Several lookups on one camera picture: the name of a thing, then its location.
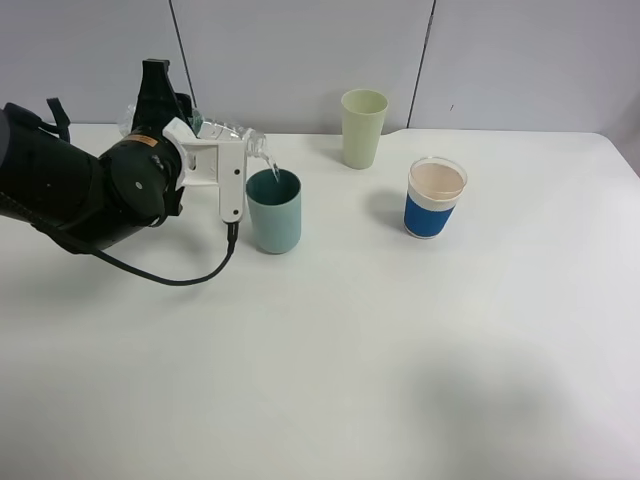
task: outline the white cup rim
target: white cup rim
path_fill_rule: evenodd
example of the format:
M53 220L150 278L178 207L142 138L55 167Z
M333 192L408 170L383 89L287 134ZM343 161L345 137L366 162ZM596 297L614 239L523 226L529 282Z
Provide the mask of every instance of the white cup rim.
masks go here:
M427 164L427 163L432 163L432 164L438 164L438 165L444 165L445 167L449 167L452 170L454 170L456 173L458 173L458 175L460 175L460 178L462 179L462 187L458 190L452 190L450 192L433 192L433 193L437 193L439 195L451 195L450 197L447 198L432 198L429 195L425 195L423 193L421 193L421 189L418 188L417 185L419 185L419 182L417 181L417 179L415 179L413 177L413 170L416 166L418 166L418 164ZM416 160L415 162L413 162L411 164L411 167L409 168L409 183L411 184L411 186L414 188L414 190L416 191L416 193L418 193L420 196L428 198L429 200L431 200L432 202L451 202L453 200L457 200L460 195L462 195L462 192L464 191L465 187L467 186L467 172L465 171L464 168L462 168L462 166L460 164L458 164L457 162L454 162L453 160L450 160L448 158L445 157L439 157L436 155L431 155L428 157L422 157L419 160Z

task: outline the black cable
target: black cable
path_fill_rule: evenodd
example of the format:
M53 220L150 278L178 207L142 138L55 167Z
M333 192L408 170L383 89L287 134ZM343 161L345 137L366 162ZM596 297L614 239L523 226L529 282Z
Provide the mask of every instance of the black cable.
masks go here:
M236 247L236 242L238 240L238 231L240 226L238 222L228 223L227 224L227 254L218 265L213 272L203 277L194 278L191 280L171 280L168 278L159 277L157 275L153 275L151 273L145 272L144 270L140 270L139 268L133 267L124 263L117 258L112 257L104 253L102 250L89 245L81 240L78 240L68 233L54 227L46 220L40 218L37 214L29 210L27 207L22 205L21 203L15 201L13 198L9 197L3 192L0 192L0 203L4 204L6 207L13 210L15 213L20 215L25 220L29 221L35 228L40 230L42 233L50 236L54 240L57 240L65 245L69 245L75 248L80 253L86 253L89 255L93 255L94 257L99 258L100 260L107 262L110 265L113 265L120 270L124 270L125 272L131 273L133 275L137 275L138 277L146 278L147 280L151 280L152 282L161 283L163 285L169 285L173 287L184 287L188 285L196 285L198 283L206 282L207 280L211 280L213 277L218 275L222 269L229 263L231 260L231 256Z

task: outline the gray wall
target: gray wall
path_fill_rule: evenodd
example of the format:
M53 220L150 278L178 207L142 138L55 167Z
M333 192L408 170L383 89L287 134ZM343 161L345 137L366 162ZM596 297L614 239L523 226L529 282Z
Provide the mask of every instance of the gray wall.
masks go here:
M269 132L337 132L354 87L406 126L432 0L173 0L209 116ZM5 0L0 102L113 122L141 60L169 58L188 90L168 1ZM410 125L595 131L640 171L638 0L437 0Z
M270 132L337 133L340 97L384 92L406 128L431 0L174 0L200 109Z
M168 58L188 88L169 4L157 0L2 0L0 103L50 118L59 96L74 122L113 123L134 102L144 58Z
M640 1L438 0L415 128L607 134L640 168Z

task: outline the teal cup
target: teal cup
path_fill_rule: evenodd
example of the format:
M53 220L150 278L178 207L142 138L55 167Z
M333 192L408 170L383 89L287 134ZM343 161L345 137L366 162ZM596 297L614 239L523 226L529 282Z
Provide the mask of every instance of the teal cup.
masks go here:
M300 179L280 170L262 170L247 181L247 203L257 246L267 253L286 253L300 241L302 203Z

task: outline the plastic water bottle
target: plastic water bottle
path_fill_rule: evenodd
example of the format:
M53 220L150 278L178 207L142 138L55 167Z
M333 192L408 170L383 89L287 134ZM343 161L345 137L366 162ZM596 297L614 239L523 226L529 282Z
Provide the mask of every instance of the plastic water bottle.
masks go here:
M133 116L136 113L136 106L129 105L124 115L118 120L118 129L123 137L131 133ZM261 158L273 172L273 176L280 181L280 170L273 156L267 148L267 137L264 133L253 128L243 127L231 122L217 122L204 118L202 114L193 109L193 116L189 119L191 128L199 138L233 139L237 138L246 144L247 157Z

